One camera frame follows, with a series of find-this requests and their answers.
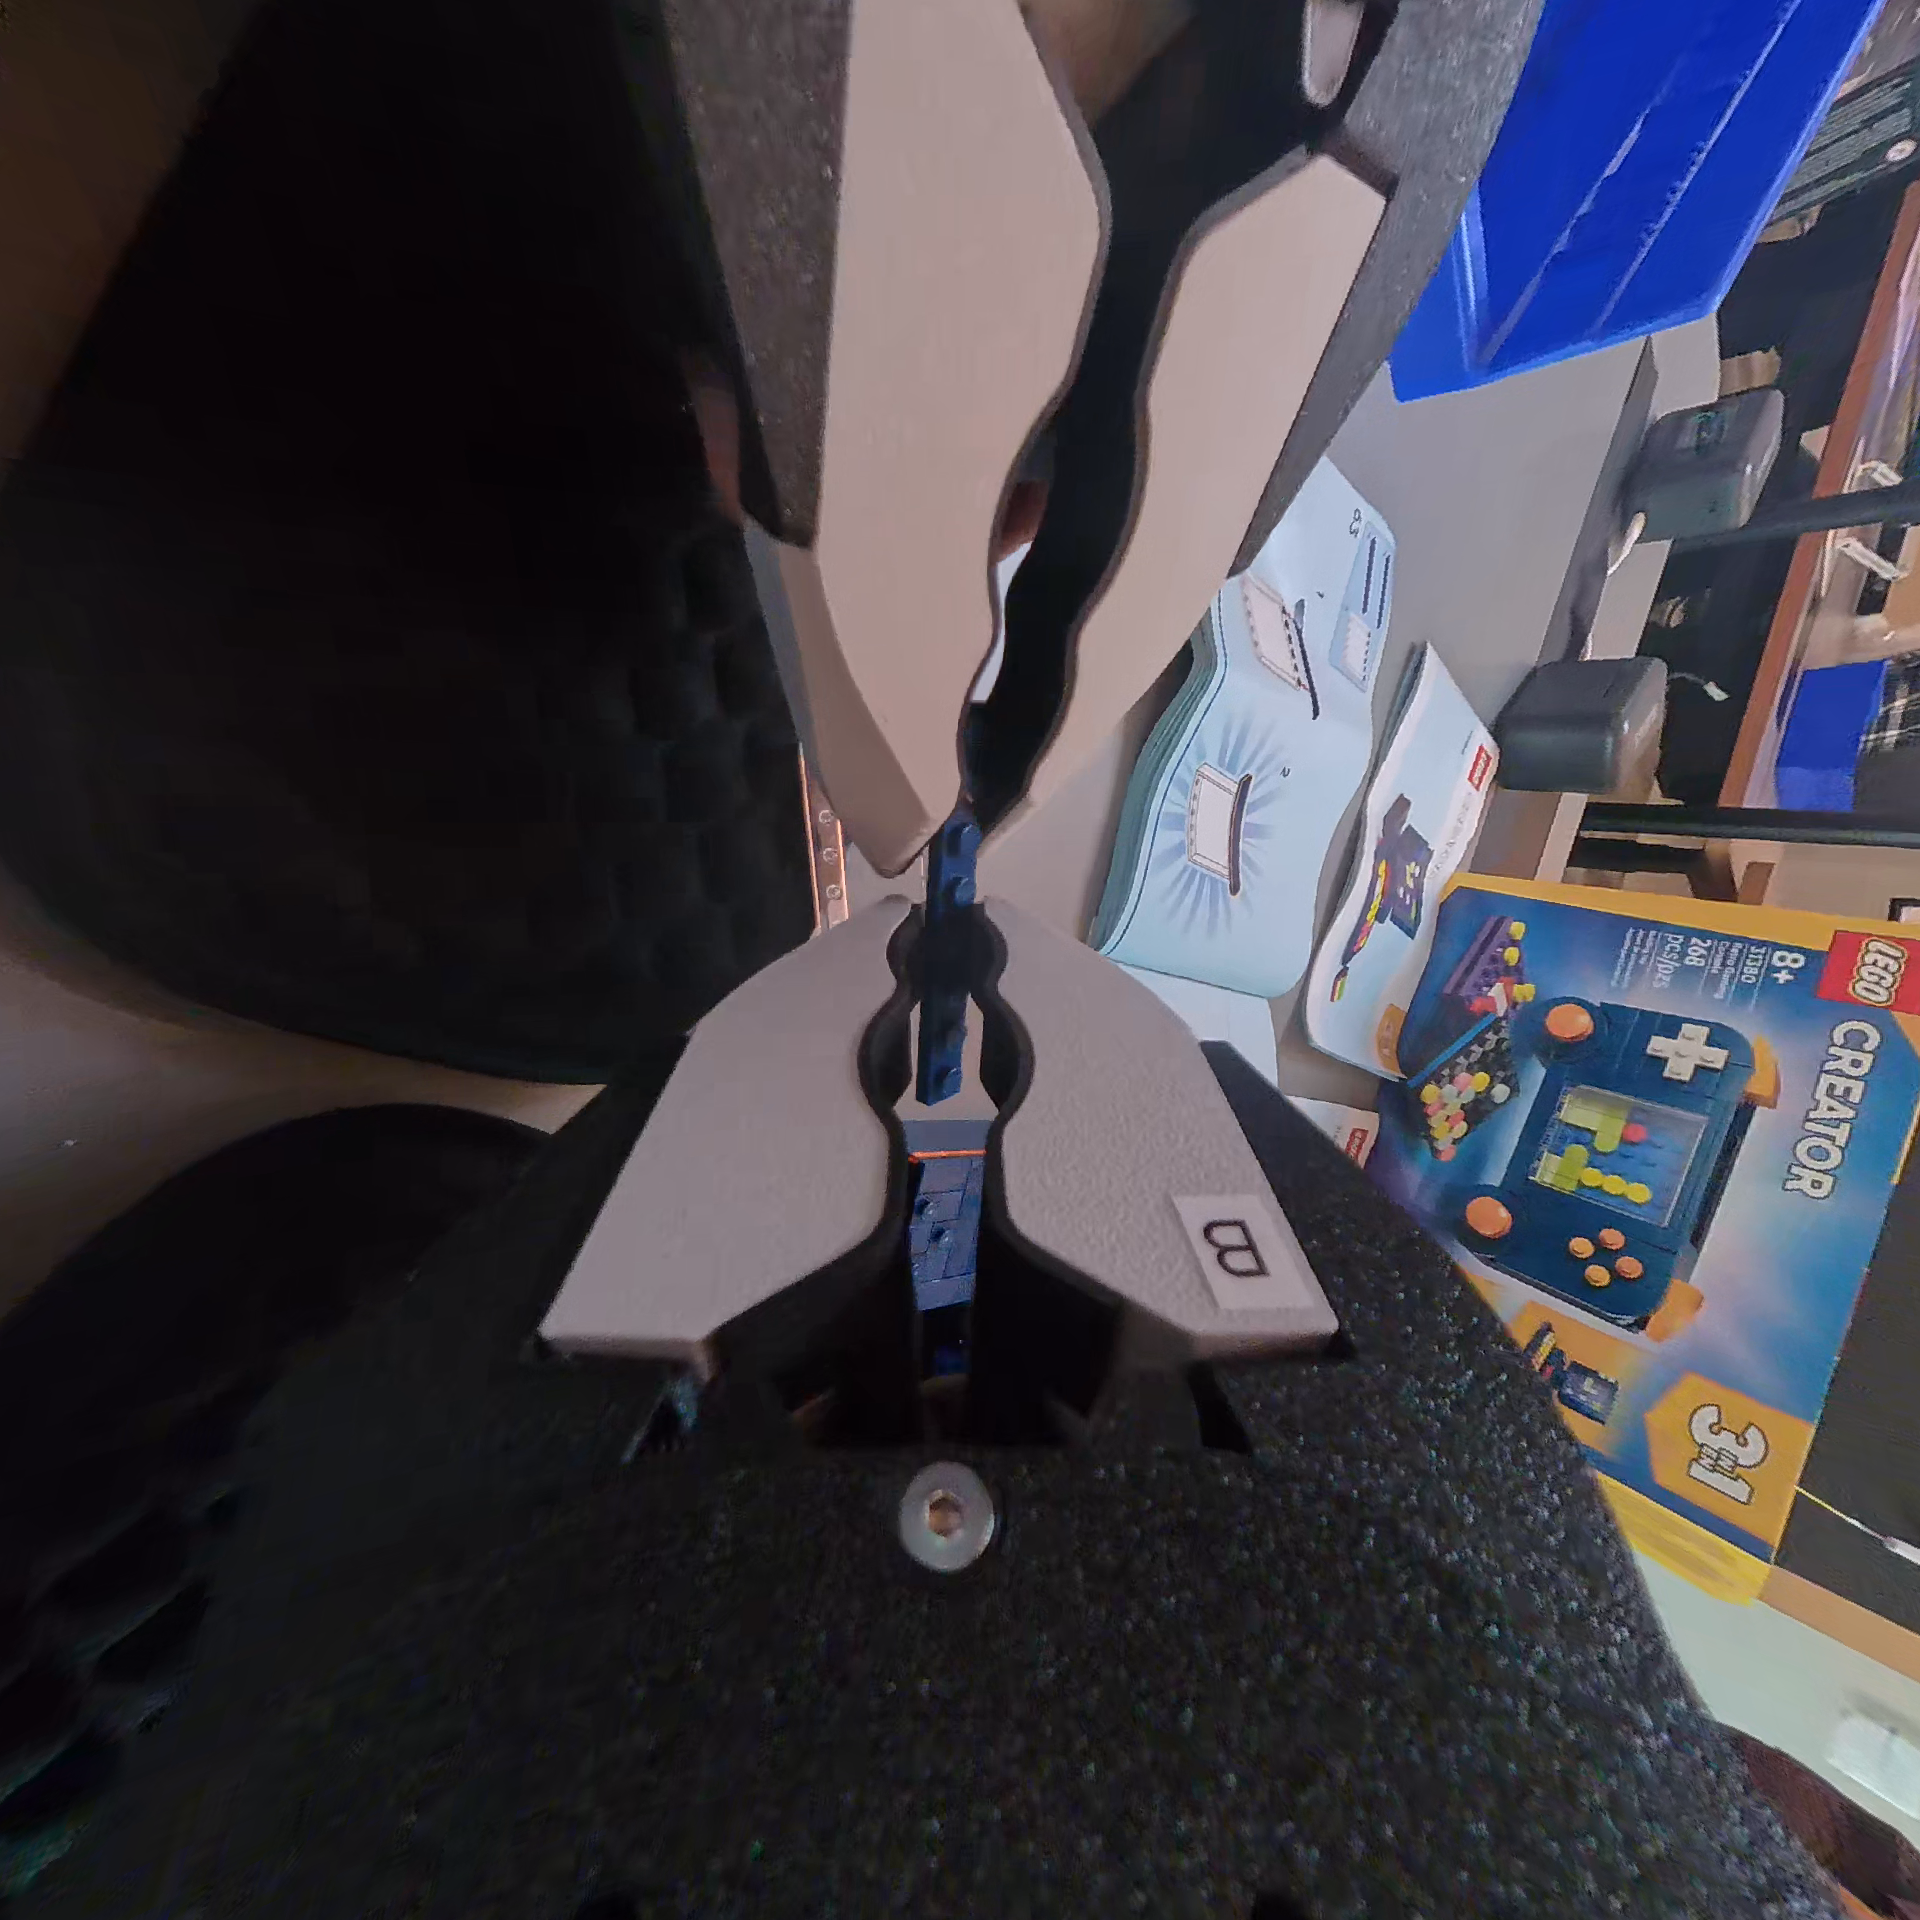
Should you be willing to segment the large blue plastic bin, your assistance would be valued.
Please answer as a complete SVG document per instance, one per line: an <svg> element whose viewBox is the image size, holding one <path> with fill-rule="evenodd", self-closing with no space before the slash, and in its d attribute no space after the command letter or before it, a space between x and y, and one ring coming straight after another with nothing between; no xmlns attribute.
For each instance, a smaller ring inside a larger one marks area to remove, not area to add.
<svg viewBox="0 0 1920 1920"><path fill-rule="evenodd" d="M1705 318L1856 67L1878 1L1548 1L1397 399Z"/></svg>

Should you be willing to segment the black pole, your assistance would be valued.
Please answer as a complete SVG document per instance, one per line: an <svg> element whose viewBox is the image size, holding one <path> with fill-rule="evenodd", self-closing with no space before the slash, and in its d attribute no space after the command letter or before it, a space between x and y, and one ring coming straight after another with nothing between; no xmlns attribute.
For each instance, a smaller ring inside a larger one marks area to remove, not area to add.
<svg viewBox="0 0 1920 1920"><path fill-rule="evenodd" d="M1865 486L1846 494L1808 495L1772 512L1758 512L1752 521L1705 534L1688 534L1672 542L1672 553L1705 553L1741 544L1798 542L1827 532L1882 526L1917 523L1917 478L1904 478L1891 486Z"/></svg>
<svg viewBox="0 0 1920 1920"><path fill-rule="evenodd" d="M1734 843L1917 849L1917 824L1885 811L1856 809L1588 799L1568 867L1698 878L1712 867L1709 847Z"/></svg>

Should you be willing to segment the large black wall panel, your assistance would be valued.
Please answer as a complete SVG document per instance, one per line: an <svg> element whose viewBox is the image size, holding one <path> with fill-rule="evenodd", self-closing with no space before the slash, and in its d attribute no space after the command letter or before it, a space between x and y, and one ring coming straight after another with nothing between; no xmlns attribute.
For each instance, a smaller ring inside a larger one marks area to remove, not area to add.
<svg viewBox="0 0 1920 1920"><path fill-rule="evenodd" d="M1917 1568L1917 1187L1894 1191L1841 1345L1778 1563L1907 1632Z"/></svg>

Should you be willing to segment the dark blue brick console model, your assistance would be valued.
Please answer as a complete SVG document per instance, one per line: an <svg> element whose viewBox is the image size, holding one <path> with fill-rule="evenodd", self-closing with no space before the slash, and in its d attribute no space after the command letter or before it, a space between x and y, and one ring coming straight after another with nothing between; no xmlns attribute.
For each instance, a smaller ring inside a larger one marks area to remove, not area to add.
<svg viewBox="0 0 1920 1920"><path fill-rule="evenodd" d="M922 1374L970 1368L976 1247L992 1123L913 1120L908 1147L908 1262L920 1311Z"/></svg>

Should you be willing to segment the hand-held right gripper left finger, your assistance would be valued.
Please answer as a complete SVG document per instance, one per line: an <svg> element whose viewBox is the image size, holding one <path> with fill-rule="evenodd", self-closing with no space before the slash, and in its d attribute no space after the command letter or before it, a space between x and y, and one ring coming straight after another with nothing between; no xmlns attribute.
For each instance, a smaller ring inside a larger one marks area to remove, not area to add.
<svg viewBox="0 0 1920 1920"><path fill-rule="evenodd" d="M693 1025L544 1311L547 1345L712 1368L730 1323L881 1224L892 1147L858 1041L896 989L908 911L858 909Z"/></svg>

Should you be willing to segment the black power adapter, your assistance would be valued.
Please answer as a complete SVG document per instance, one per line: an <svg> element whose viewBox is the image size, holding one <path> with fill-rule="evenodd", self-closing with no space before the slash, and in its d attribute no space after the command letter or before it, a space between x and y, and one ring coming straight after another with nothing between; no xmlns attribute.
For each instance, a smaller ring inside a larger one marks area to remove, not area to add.
<svg viewBox="0 0 1920 1920"><path fill-rule="evenodd" d="M1539 663L1494 717L1500 785L1612 798L1644 784L1657 771L1667 705L1659 657Z"/></svg>
<svg viewBox="0 0 1920 1920"><path fill-rule="evenodd" d="M1644 542L1677 542L1746 526L1778 460L1786 396L1748 389L1650 422L1624 510Z"/></svg>

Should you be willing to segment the wooden table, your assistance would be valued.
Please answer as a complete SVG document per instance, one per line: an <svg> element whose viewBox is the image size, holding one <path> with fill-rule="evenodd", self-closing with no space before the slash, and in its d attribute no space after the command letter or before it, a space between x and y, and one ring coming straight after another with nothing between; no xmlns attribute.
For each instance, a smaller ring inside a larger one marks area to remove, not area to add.
<svg viewBox="0 0 1920 1920"><path fill-rule="evenodd" d="M1806 667L1854 621L1882 532L1893 526L1915 435L1917 379L1917 188L1907 188L1888 257L1846 368L1841 404L1820 449L1808 504L1854 500L1846 521L1797 532L1782 591L1752 684L1718 803L1777 803L1774 764Z"/></svg>

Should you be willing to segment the black bumpy cushion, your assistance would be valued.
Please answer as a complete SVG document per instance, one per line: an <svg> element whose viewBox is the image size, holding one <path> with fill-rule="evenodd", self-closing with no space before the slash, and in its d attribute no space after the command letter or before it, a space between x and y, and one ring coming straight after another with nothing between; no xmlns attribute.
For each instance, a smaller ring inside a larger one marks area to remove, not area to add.
<svg viewBox="0 0 1920 1920"><path fill-rule="evenodd" d="M5 871L218 1012L604 1083L814 933L659 4L248 4L5 483Z"/></svg>

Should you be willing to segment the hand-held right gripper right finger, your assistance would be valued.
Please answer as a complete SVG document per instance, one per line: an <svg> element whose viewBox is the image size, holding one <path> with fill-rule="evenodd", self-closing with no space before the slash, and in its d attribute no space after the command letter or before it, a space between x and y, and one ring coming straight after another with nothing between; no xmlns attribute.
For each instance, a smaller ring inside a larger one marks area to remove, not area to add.
<svg viewBox="0 0 1920 1920"><path fill-rule="evenodd" d="M1324 1353L1338 1315L1189 1024L1013 902L984 924L1014 1035L996 1134L1013 1243L1116 1307L1116 1363Z"/></svg>

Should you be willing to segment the yellow blue brick set box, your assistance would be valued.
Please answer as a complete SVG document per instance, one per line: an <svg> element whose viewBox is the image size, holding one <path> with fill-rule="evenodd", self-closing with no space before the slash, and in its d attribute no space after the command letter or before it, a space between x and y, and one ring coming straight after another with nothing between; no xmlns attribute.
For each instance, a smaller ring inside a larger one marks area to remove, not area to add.
<svg viewBox="0 0 1920 1920"><path fill-rule="evenodd" d="M1764 1592L1917 1115L1913 924L1457 878L1368 1160L1628 1540Z"/></svg>

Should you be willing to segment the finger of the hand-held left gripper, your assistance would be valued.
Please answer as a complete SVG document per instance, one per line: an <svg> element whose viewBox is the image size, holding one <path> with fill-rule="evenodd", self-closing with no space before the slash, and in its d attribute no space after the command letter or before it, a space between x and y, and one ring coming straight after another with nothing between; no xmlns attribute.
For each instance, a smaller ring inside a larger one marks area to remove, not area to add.
<svg viewBox="0 0 1920 1920"><path fill-rule="evenodd" d="M987 836L1082 767L1228 583L1384 214L1340 160L1284 160L1189 229L1153 305L1096 320L979 716Z"/></svg>
<svg viewBox="0 0 1920 1920"><path fill-rule="evenodd" d="M853 4L814 531L787 679L849 841L899 876L963 798L994 537L1109 244L1089 128L1020 4Z"/></svg>

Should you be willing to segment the dark blue brick plate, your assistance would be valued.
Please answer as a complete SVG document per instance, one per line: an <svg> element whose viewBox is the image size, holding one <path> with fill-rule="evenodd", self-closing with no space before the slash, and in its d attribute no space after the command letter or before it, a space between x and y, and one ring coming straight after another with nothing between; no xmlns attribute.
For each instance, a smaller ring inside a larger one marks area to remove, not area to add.
<svg viewBox="0 0 1920 1920"><path fill-rule="evenodd" d="M923 1107L952 1100L965 1080L971 977L976 958L976 855L980 828L971 805L955 805L926 849L926 889L917 958L920 1035L914 1095Z"/></svg>

